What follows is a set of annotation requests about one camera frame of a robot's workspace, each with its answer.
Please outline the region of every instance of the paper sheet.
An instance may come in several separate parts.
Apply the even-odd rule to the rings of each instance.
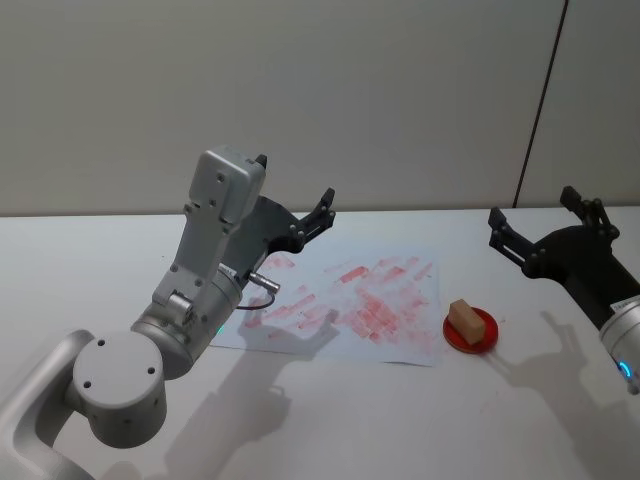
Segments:
[[[236,311],[212,345],[433,365],[442,316],[429,249],[319,240],[267,258],[260,273],[282,285],[276,302]],[[258,287],[244,290],[245,305],[267,300]]]

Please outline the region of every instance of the red plate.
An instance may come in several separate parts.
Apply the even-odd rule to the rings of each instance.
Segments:
[[[495,319],[489,315],[487,312],[480,308],[471,307],[473,311],[476,312],[480,318],[484,321],[486,325],[486,329],[484,331],[484,338],[482,341],[476,343],[475,345],[469,345],[467,341],[462,338],[462,335],[458,333],[458,331],[453,328],[453,325],[449,323],[449,315],[444,319],[444,325],[442,326],[442,333],[444,333],[444,338],[447,339],[449,345],[451,345],[456,350],[460,350],[464,353],[474,353],[480,354],[485,353],[491,350],[498,343],[498,324]]]

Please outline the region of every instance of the sponge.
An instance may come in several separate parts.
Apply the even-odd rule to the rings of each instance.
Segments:
[[[484,321],[462,299],[453,302],[449,307],[449,322],[469,345],[475,345],[484,338]]]

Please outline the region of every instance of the white table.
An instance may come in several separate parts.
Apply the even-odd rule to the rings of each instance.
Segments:
[[[640,208],[610,208],[640,277]],[[506,211],[538,239],[576,220]],[[99,480],[626,479],[640,476],[640,398],[564,290],[528,280],[487,245],[486,210],[340,213],[330,235],[424,241],[443,307],[463,297],[500,324],[494,355],[445,349],[423,368],[208,349],[167,384],[147,444],[100,444],[75,415],[56,448]],[[173,258],[180,216],[0,220],[0,381],[70,326],[129,328]]]

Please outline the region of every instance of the blue light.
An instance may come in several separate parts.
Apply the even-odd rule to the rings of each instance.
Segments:
[[[624,372],[624,376],[631,378],[631,369],[629,368],[629,365],[624,362],[619,362],[618,365],[620,366],[620,370]]]

